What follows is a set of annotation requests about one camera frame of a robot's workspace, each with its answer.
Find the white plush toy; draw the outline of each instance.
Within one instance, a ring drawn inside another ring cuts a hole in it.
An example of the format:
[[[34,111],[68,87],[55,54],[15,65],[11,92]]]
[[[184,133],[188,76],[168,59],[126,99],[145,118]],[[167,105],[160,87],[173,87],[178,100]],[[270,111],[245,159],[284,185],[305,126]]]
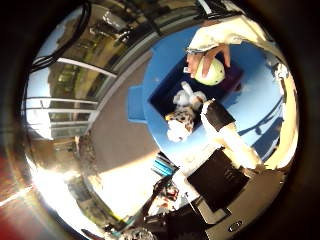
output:
[[[173,98],[173,103],[177,105],[175,111],[165,117],[169,128],[167,135],[173,142],[184,141],[192,133],[195,111],[199,111],[207,100],[203,92],[193,92],[187,82],[181,82],[181,86],[182,90]]]

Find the black wire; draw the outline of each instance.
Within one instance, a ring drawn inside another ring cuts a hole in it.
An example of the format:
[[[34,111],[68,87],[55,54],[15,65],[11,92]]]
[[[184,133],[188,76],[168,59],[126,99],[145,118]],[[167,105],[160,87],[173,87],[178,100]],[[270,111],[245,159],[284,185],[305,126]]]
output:
[[[91,15],[91,3],[89,1],[84,1],[82,5],[81,16],[76,25],[76,29],[72,37],[58,50],[52,54],[37,59],[31,67],[31,73],[41,70],[55,63],[64,53],[67,51],[83,34],[85,31]]]

